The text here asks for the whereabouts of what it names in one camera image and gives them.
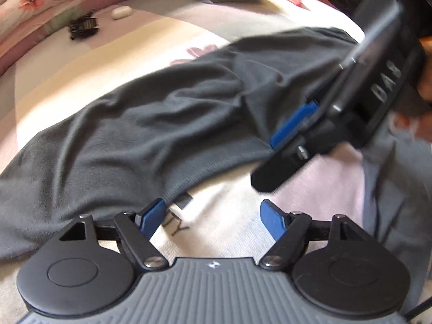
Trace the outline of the person's right hand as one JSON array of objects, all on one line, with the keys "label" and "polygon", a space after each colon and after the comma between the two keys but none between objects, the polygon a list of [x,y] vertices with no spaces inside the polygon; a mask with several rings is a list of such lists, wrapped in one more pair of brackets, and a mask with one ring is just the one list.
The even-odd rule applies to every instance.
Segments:
[{"label": "person's right hand", "polygon": [[400,96],[395,111],[409,118],[431,115],[431,37],[421,39],[426,59],[417,66],[415,84],[407,85]]}]

